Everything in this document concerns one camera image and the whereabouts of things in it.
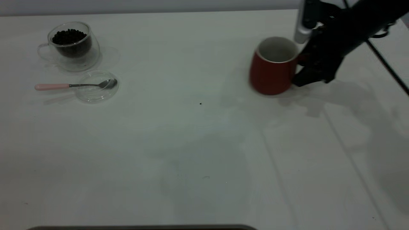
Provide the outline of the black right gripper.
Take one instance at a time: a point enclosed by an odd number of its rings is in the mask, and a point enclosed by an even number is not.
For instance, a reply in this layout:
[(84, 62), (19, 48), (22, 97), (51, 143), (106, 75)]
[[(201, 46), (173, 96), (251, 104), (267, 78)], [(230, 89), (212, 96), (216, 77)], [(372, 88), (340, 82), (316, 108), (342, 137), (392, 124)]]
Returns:
[[(345, 57), (367, 40), (352, 7), (341, 9), (334, 4), (319, 3), (317, 22), (322, 25), (313, 29), (304, 48), (304, 61), (297, 63), (301, 68), (292, 78), (292, 84), (297, 87), (320, 81), (330, 83), (343, 62), (334, 58)], [(328, 61), (322, 71), (324, 60)]]

